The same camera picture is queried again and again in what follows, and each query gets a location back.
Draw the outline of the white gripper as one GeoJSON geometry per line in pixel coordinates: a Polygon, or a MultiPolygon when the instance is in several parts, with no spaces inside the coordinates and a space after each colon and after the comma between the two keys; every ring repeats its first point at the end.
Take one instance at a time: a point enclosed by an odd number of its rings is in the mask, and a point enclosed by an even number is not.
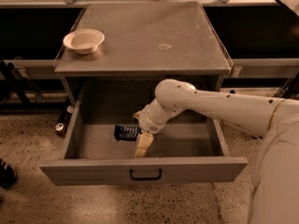
{"type": "Polygon", "coordinates": [[[133,117],[138,119],[139,127],[143,132],[136,138],[135,157],[142,158],[153,141],[152,134],[158,133],[170,119],[170,110],[154,99],[141,111],[135,112],[133,117]]]}

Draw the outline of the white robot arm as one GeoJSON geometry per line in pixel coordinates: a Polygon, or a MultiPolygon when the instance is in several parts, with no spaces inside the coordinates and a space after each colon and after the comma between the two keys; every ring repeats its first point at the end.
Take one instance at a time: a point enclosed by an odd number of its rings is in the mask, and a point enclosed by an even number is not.
{"type": "Polygon", "coordinates": [[[144,156],[153,135],[187,109],[263,139],[252,173],[248,224],[299,224],[299,102],[199,91],[165,79],[155,99],[135,113],[141,128],[135,155],[144,156]]]}

